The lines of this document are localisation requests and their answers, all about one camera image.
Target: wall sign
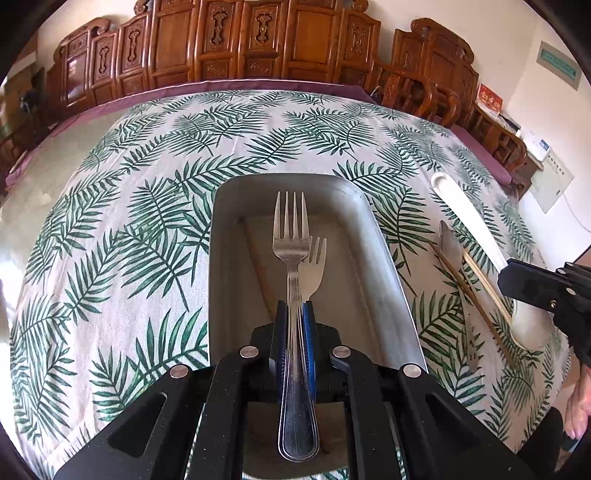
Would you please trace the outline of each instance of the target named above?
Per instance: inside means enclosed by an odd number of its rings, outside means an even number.
[[[560,50],[543,41],[540,44],[537,62],[562,78],[575,90],[579,89],[581,69],[573,59],[567,57]]]
[[[573,174],[564,165],[554,150],[544,160],[544,169],[538,170],[531,178],[530,191],[544,213],[556,203],[573,181]]]

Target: white cable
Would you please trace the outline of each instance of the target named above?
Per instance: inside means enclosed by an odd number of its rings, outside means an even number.
[[[589,230],[587,227],[585,227],[582,223],[581,220],[579,220],[579,218],[574,214],[572,207],[570,206],[569,200],[566,197],[566,192],[564,192],[563,194],[564,197],[564,201],[566,202],[566,206],[569,208],[570,213],[573,215],[574,219],[577,220],[577,223],[581,226],[581,228],[583,230],[585,230],[587,233],[591,233],[591,230]]]

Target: metal screw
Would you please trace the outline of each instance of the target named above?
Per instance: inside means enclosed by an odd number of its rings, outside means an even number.
[[[351,350],[348,346],[339,345],[333,348],[333,355],[336,358],[347,358],[349,355],[351,355]]]
[[[421,374],[421,367],[415,364],[404,365],[402,369],[404,375],[410,378],[417,378]]]
[[[240,356],[243,358],[255,358],[258,355],[258,348],[252,345],[243,346],[240,349]]]
[[[175,365],[170,369],[170,376],[172,378],[183,378],[189,373],[187,365]]]

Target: gray tray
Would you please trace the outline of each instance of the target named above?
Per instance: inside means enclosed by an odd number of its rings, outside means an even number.
[[[247,345],[253,328],[272,321],[265,308],[241,220],[248,224],[271,295],[286,297],[286,270],[272,251],[277,192],[304,192],[310,234],[326,237],[326,266],[311,298],[316,321],[339,330],[344,345],[380,365],[426,369],[417,331],[388,246],[365,195],[330,175],[276,173],[236,177],[216,193],[209,261],[209,351],[215,364]],[[243,469],[257,478],[293,478],[347,463],[339,404],[317,406],[321,452],[291,463],[277,452],[278,407],[250,404]]]

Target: fork handle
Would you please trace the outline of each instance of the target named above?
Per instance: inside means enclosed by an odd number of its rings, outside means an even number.
[[[319,449],[318,424],[308,385],[304,356],[304,325],[300,283],[295,268],[287,271],[287,347],[279,418],[279,453],[292,462],[304,462]]]

